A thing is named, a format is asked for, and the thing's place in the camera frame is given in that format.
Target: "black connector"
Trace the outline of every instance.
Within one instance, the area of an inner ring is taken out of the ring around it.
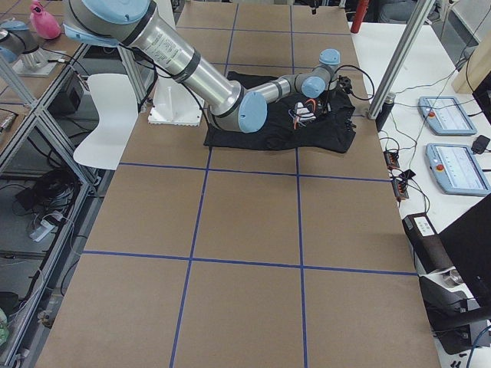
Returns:
[[[471,147],[471,150],[476,154],[480,155],[481,153],[486,152],[486,148],[489,144],[489,138],[487,136],[478,136]]]

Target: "light blue cap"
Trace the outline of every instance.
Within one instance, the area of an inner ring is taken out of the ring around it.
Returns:
[[[103,48],[115,48],[119,45],[119,41],[115,38],[98,37],[81,29],[72,28],[69,25],[63,24],[64,33],[68,38],[82,44],[92,44],[93,46],[101,46]]]
[[[17,55],[7,48],[0,47],[0,55],[3,56],[8,63],[13,63],[17,60]]]
[[[7,31],[27,31],[29,29],[23,21],[6,21],[2,23],[2,28]]]
[[[325,90],[325,82],[320,77],[308,77],[302,84],[302,93],[308,98],[317,98]]]
[[[335,48],[326,48],[321,52],[319,61],[324,65],[336,66],[341,63],[341,54]]]
[[[268,104],[262,94],[249,91],[239,106],[239,129],[243,133],[254,133],[262,128],[268,116]]]
[[[150,0],[82,0],[100,19],[116,25],[139,21],[147,12]]]

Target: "brown table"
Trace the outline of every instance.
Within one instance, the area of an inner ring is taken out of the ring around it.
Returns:
[[[358,64],[337,8],[187,2],[178,31],[224,72]],[[374,122],[354,122],[344,155],[209,151],[204,123],[142,114],[37,367],[438,367]]]

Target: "white stand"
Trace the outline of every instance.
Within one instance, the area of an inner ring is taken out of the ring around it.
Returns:
[[[156,1],[162,19],[174,29],[176,22],[170,0]],[[201,106],[203,98],[196,96]],[[148,118],[152,124],[199,126],[202,111],[191,94],[172,79],[159,77],[153,97],[153,107]]]

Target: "white desk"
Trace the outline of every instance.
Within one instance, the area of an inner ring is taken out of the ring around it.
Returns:
[[[353,34],[353,42],[360,61],[360,66],[372,78],[377,88],[381,82],[385,70],[389,64],[390,58],[394,53],[397,43],[404,31],[404,25],[373,24],[363,23],[360,33]],[[449,76],[455,67],[443,49],[438,37],[434,34],[430,26],[423,26],[416,42],[410,50],[410,53],[404,62],[400,73],[392,87],[392,91],[402,91],[404,88],[432,84],[442,78]],[[432,87],[421,87],[414,90],[408,90],[396,96],[396,102],[416,106],[420,96],[456,96],[459,101],[465,102],[472,100],[469,94],[456,94],[452,88],[451,82],[455,78],[456,72],[448,80],[443,80]],[[364,80],[367,91],[371,92],[371,86],[368,79]],[[468,114],[480,111],[477,102],[472,101],[463,105]],[[394,106],[393,115],[397,127],[407,135],[416,138],[423,124],[423,118],[417,108]],[[489,122],[480,114],[472,118],[476,125],[478,134],[491,136],[491,126]],[[396,131],[394,120],[389,117],[384,125],[384,131],[396,139],[400,147],[411,147],[414,143],[404,135]],[[434,180],[425,158],[424,149],[428,143],[455,143],[472,145],[477,136],[436,136],[428,126],[423,126],[420,138],[417,140],[417,148],[414,159],[410,168],[416,173],[415,180],[420,185],[424,193],[430,198],[431,207],[428,217],[433,223],[435,229],[440,232],[451,224],[455,219],[460,217],[467,209],[475,205],[481,197],[472,197],[464,195],[446,195]],[[382,147],[385,147],[386,140],[382,140]],[[389,142],[390,148],[395,148],[395,144]],[[405,149],[400,151],[399,163],[401,169],[409,167],[409,162],[414,150]],[[491,154],[484,153],[477,156],[477,160],[483,169],[491,169]],[[422,195],[415,189],[409,188],[408,200],[400,204],[400,217],[404,218],[411,213],[423,212],[424,204]],[[440,343],[436,341],[439,350],[440,362],[442,367],[450,366],[454,360],[462,360],[460,364],[464,367],[466,358],[449,356],[445,354]],[[472,368],[489,368],[491,362],[491,349],[480,349],[474,353]]]

